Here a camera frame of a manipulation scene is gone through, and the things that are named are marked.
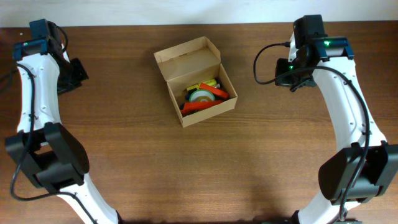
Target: wooden table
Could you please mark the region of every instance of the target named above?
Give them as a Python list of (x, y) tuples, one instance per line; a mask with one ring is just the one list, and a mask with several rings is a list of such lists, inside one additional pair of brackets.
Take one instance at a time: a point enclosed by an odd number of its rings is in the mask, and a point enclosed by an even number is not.
[[(351, 42), (369, 109), (391, 144), (398, 144), (398, 22), (334, 22), (330, 36)], [(318, 88), (291, 93), (258, 85), (254, 56), (289, 40), (292, 24), (66, 27), (71, 58), (89, 80), (59, 97), (62, 122), (84, 145), (90, 175), (125, 220), (234, 222), (289, 217), (318, 191), (318, 169), (335, 152), (335, 137)], [(0, 29), (0, 74), (12, 67), (12, 44), (28, 29)], [(236, 109), (183, 129), (153, 53), (207, 36), (221, 51), (237, 91)], [(263, 79), (288, 49), (259, 59)], [(15, 134), (21, 84), (0, 96), (0, 136)], [(18, 202), (9, 195), (15, 164), (0, 150), (0, 223), (81, 223), (61, 199)], [(20, 175), (17, 193), (42, 194)], [(396, 223), (398, 178), (385, 196), (349, 213), (365, 223)]]

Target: red object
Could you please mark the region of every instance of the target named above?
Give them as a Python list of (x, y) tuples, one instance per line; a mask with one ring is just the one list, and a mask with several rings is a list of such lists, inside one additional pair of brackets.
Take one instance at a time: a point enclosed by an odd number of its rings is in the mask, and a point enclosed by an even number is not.
[(219, 89), (214, 88), (214, 87), (212, 87), (212, 86), (206, 85), (206, 84), (204, 84), (204, 83), (201, 83), (201, 84), (200, 84), (199, 89), (201, 89), (201, 90), (208, 90), (208, 91), (210, 91), (212, 94), (214, 94), (214, 95), (216, 95), (216, 96), (218, 96), (218, 97), (221, 97), (221, 98), (224, 99), (224, 100), (226, 100), (226, 99), (228, 98), (228, 96), (229, 96), (227, 92), (225, 92), (225, 91), (223, 91), (223, 90), (219, 90)]
[(204, 110), (207, 108), (211, 108), (212, 106), (216, 106), (222, 102), (223, 102), (222, 100), (216, 100), (216, 101), (208, 101), (208, 102), (185, 103), (184, 109), (181, 110), (181, 114), (185, 114), (185, 113), (191, 112), (193, 110)]

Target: box lid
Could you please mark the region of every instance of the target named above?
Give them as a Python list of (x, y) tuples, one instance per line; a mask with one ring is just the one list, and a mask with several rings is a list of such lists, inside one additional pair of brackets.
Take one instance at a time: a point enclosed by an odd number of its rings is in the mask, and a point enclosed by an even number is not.
[(220, 51), (207, 37), (199, 37), (154, 55), (166, 81), (221, 63)]

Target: black cable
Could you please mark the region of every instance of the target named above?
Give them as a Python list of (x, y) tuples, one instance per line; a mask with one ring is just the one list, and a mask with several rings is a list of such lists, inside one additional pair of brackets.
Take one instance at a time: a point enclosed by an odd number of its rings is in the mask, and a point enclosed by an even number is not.
[[(259, 54), (265, 50), (267, 47), (264, 47), (257, 55), (256, 59), (258, 58)], [(335, 73), (336, 75), (338, 75), (341, 79), (343, 79), (345, 81), (345, 85), (348, 85), (355, 97), (357, 97), (359, 104), (362, 107), (363, 113), (364, 113), (364, 118), (365, 118), (365, 146), (361, 155), (361, 158), (359, 160), (359, 163), (357, 165), (357, 167), (355, 168), (354, 174), (351, 177), (351, 179), (348, 182), (347, 188), (344, 189), (344, 193), (343, 193), (343, 197), (341, 198), (341, 203), (340, 203), (340, 209), (339, 209), (339, 214), (338, 214), (338, 218), (341, 221), (344, 221), (344, 219), (347, 216), (347, 209), (345, 208), (345, 203), (347, 201), (347, 196), (348, 196), (348, 192), (349, 190), (353, 187), (354, 183), (356, 182), (357, 178), (359, 177), (359, 175), (361, 174), (362, 168), (365, 165), (366, 162), (366, 155), (368, 154), (369, 151), (369, 140), (370, 140), (370, 122), (369, 122), (369, 113), (368, 113), (368, 109), (366, 107), (365, 101), (363, 100), (361, 94), (359, 94), (358, 90), (355, 88), (355, 86), (352, 84), (352, 81), (349, 80), (345, 75), (343, 75), (341, 72), (335, 70), (334, 68), (330, 68), (330, 67), (325, 67), (325, 66), (314, 66), (314, 67), (307, 67), (307, 68), (296, 68), (295, 70), (291, 70), (289, 72), (285, 72), (281, 75), (279, 75), (278, 77), (266, 81), (266, 82), (259, 82), (257, 79), (256, 81), (260, 84), (270, 84), (275, 82), (278, 78), (285, 78), (287, 76), (291, 76), (291, 75), (295, 75), (296, 73), (301, 73), (301, 72), (308, 72), (308, 71), (312, 71), (315, 69), (322, 69), (322, 70), (328, 70), (330, 72)], [(254, 72), (256, 71), (256, 61), (254, 61)]]
[(254, 79), (255, 79), (255, 81), (256, 81), (258, 84), (266, 85), (266, 84), (270, 84), (270, 83), (273, 82), (272, 80), (271, 80), (271, 81), (267, 81), (267, 82), (262, 82), (262, 81), (258, 80), (258, 78), (257, 78), (257, 73), (256, 73), (256, 64), (257, 64), (257, 59), (260, 57), (260, 54), (261, 54), (263, 51), (265, 51), (265, 49), (268, 49), (269, 47), (274, 47), (274, 46), (285, 46), (285, 47), (290, 47), (290, 42), (284, 42), (284, 43), (279, 43), (279, 44), (270, 44), (270, 45), (268, 45), (268, 46), (265, 46), (263, 49), (261, 49), (261, 50), (257, 53), (256, 58), (254, 59), (254, 63), (253, 63), (253, 74), (254, 74)]
[(68, 43), (69, 43), (67, 33), (61, 27), (57, 26), (55, 23), (50, 22), (50, 21), (49, 21), (49, 23), (53, 24), (63, 34), (63, 37), (65, 38), (65, 46), (63, 46), (62, 52), (67, 51)]
[(35, 119), (35, 82), (34, 82), (34, 75), (32, 74), (32, 72), (30, 72), (30, 70), (21, 65), (21, 64), (16, 64), (17, 67), (23, 68), (29, 78), (30, 78), (30, 82), (32, 84), (32, 98), (30, 100), (30, 129), (29, 129), (29, 135), (27, 138), (27, 142), (24, 148), (24, 151), (22, 152), (22, 155), (20, 156), (20, 158), (18, 159), (17, 162), (17, 167), (15, 169), (14, 175), (12, 176), (12, 180), (11, 180), (11, 184), (10, 184), (10, 194), (13, 198), (15, 198), (16, 200), (19, 201), (23, 201), (23, 202), (28, 202), (28, 201), (33, 201), (33, 200), (38, 200), (38, 199), (42, 199), (42, 198), (46, 198), (46, 197), (51, 197), (51, 196), (56, 196), (56, 195), (67, 195), (70, 196), (71, 198), (75, 199), (76, 202), (80, 205), (81, 209), (83, 209), (83, 211), (87, 214), (88, 218), (90, 218), (90, 220), (93, 223), (97, 223), (97, 221), (90, 215), (90, 213), (88, 212), (88, 210), (85, 208), (85, 206), (82, 204), (82, 202), (79, 200), (79, 198), (75, 195), (75, 194), (71, 194), (68, 192), (56, 192), (56, 193), (48, 193), (48, 194), (43, 194), (43, 195), (39, 195), (39, 196), (35, 196), (35, 197), (29, 197), (29, 198), (24, 198), (24, 197), (20, 197), (18, 195), (15, 194), (14, 191), (14, 187), (15, 187), (15, 183), (19, 174), (19, 171), (21, 170), (21, 167), (24, 163), (24, 159), (29, 151), (30, 145), (32, 144), (32, 139), (33, 139), (33, 131), (34, 131), (34, 119)]

